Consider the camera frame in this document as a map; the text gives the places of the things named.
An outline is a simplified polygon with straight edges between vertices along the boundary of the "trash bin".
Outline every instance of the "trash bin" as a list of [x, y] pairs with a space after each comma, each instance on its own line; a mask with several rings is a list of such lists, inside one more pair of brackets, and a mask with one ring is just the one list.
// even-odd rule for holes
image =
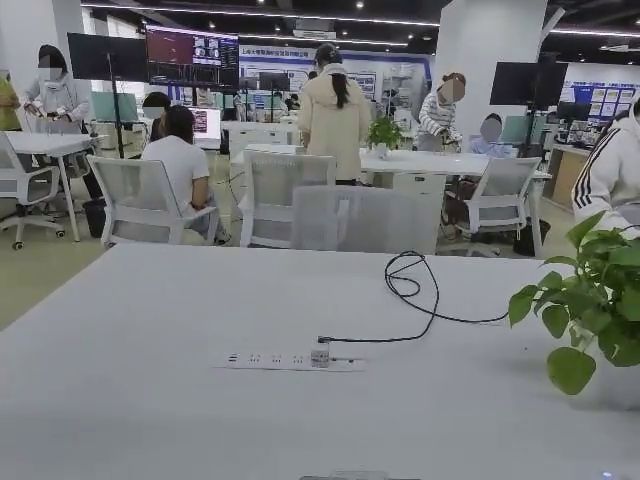
[[101, 238], [104, 230], [104, 223], [107, 219], [104, 213], [106, 202], [102, 198], [90, 200], [82, 204], [82, 208], [87, 215], [87, 223], [89, 224], [89, 233], [93, 238]]
[[[551, 230], [551, 224], [540, 220], [540, 233], [542, 235], [542, 243], [547, 238], [547, 234]], [[518, 255], [525, 257], [535, 257], [535, 248], [533, 246], [533, 228], [531, 228], [531, 218], [527, 218], [527, 226], [520, 230], [520, 240], [517, 238], [513, 242], [513, 251]]]

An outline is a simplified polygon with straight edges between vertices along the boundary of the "chair base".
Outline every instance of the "chair base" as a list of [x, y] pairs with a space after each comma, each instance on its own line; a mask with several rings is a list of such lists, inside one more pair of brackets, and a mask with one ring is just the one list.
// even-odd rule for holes
[[24, 227], [32, 225], [34, 227], [49, 228], [55, 230], [58, 237], [64, 237], [64, 228], [56, 223], [53, 217], [45, 215], [28, 215], [28, 216], [15, 216], [9, 217], [0, 223], [0, 231], [7, 230], [11, 227], [16, 228], [16, 241], [14, 243], [14, 249], [19, 250], [22, 248], [22, 236], [24, 234]]

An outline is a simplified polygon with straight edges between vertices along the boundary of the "green plant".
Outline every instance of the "green plant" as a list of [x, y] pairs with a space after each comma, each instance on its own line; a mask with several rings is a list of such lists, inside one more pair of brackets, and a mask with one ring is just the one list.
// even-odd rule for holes
[[387, 147], [395, 149], [398, 148], [401, 140], [402, 131], [400, 127], [389, 117], [379, 117], [371, 122], [371, 127], [369, 127], [369, 148], [383, 143]]
[[586, 353], [594, 341], [614, 366], [640, 365], [640, 239], [627, 240], [621, 229], [594, 230], [603, 214], [568, 233], [575, 259], [554, 257], [545, 262], [570, 265], [573, 276], [551, 272], [509, 302], [511, 326], [533, 308], [553, 337], [569, 333], [571, 346], [547, 358], [551, 382], [567, 395], [580, 393], [595, 373], [596, 362]]

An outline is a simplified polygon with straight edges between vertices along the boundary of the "pillar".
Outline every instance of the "pillar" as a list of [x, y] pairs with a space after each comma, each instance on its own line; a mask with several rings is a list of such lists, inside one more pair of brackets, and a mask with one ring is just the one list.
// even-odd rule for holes
[[436, 87], [454, 71], [467, 78], [456, 113], [465, 147], [488, 114], [524, 113], [523, 107], [489, 105], [493, 77], [498, 62], [538, 60], [546, 8], [547, 0], [453, 0], [442, 9], [433, 82]]

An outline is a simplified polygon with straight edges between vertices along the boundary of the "white column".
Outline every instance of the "white column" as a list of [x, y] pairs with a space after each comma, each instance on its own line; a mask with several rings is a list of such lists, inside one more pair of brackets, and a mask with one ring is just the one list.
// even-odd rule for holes
[[68, 32], [83, 32], [80, 0], [0, 0], [0, 58], [18, 95], [38, 75], [45, 43], [58, 47], [71, 69]]
[[466, 97], [458, 104], [456, 127], [478, 134], [492, 112], [521, 115], [522, 107], [489, 105], [497, 62], [536, 62], [547, 0], [453, 0], [442, 9], [434, 87], [443, 75], [467, 78]]

